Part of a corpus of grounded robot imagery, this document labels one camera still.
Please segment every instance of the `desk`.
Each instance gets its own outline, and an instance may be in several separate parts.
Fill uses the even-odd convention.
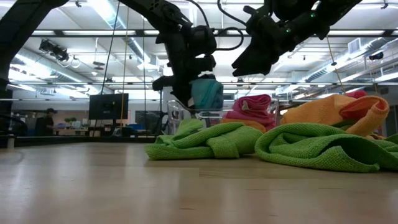
[[[149,161],[143,144],[0,154],[2,224],[397,223],[398,176],[241,159]]]
[[[56,136],[87,136],[88,130],[86,129],[54,129]]]

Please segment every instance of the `air duct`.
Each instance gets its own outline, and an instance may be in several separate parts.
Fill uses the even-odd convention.
[[[20,51],[16,55],[16,58],[18,59],[18,61],[22,61],[29,66],[29,63],[27,63],[26,61],[36,62],[37,59],[40,58],[40,56],[31,52],[30,50],[20,49]],[[54,63],[46,58],[41,58],[38,62],[36,62],[36,64],[39,64],[42,69],[46,70],[45,72],[50,71],[51,73],[57,73],[58,75],[61,75],[62,80],[65,80],[67,78],[71,80],[71,82],[92,82],[92,80],[90,80],[89,78],[86,78],[83,75],[79,75],[67,68],[63,68],[57,63]],[[102,86],[90,86],[90,88],[101,91]],[[113,91],[109,88],[104,88],[104,94],[112,93]]]
[[[93,7],[93,9],[99,14],[99,16],[103,18],[103,20],[110,28],[114,28],[113,26],[115,25],[115,19],[117,20],[116,29],[127,28],[125,23],[119,17],[116,18],[116,11],[114,10],[114,7],[109,0],[87,0],[87,2]],[[142,47],[133,37],[123,37],[122,40],[127,43],[127,45],[135,53],[141,63],[151,62],[151,58],[144,52]]]
[[[322,65],[317,68],[312,69],[308,72],[308,75],[302,78],[299,82],[312,82],[313,80],[320,78],[324,75],[327,75],[335,69],[342,68],[350,63],[353,63],[355,58],[357,57],[366,57],[371,55],[376,50],[382,48],[383,46],[387,45],[388,43],[395,40],[395,38],[382,38],[379,37],[377,39],[374,38],[357,38],[354,41],[348,44],[348,49],[342,51],[338,55],[334,56],[335,62],[337,63],[335,66],[332,65],[333,60],[327,60]],[[277,95],[289,93],[300,85],[289,85],[289,86],[282,86],[276,89]]]

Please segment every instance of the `orange towel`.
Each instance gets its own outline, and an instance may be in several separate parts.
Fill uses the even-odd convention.
[[[244,123],[244,125],[250,126],[252,128],[256,128],[257,130],[260,130],[262,133],[267,132],[267,129],[262,124],[258,123],[257,121],[223,118],[221,120],[221,123]]]
[[[365,137],[384,122],[389,110],[388,102],[378,96],[365,96],[355,99],[343,95],[331,95],[288,110],[280,123],[332,125],[347,119],[355,119],[358,122],[347,129],[346,132]]]

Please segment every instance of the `person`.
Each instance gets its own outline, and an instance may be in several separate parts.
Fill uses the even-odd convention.
[[[53,108],[49,108],[46,111],[46,115],[43,120],[43,126],[44,126],[44,136],[52,136],[53,135],[53,130],[54,130],[54,120],[52,117],[55,114],[55,110]]]

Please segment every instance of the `green towel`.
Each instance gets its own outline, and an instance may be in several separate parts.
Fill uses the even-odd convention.
[[[181,122],[174,136],[159,136],[155,144],[145,147],[153,160],[171,159],[235,159],[253,154],[254,145],[262,133],[243,123],[217,124],[201,129],[197,119]]]
[[[398,170],[398,145],[368,140],[323,124],[294,123],[276,127],[256,143],[267,162],[312,169],[374,172]]]

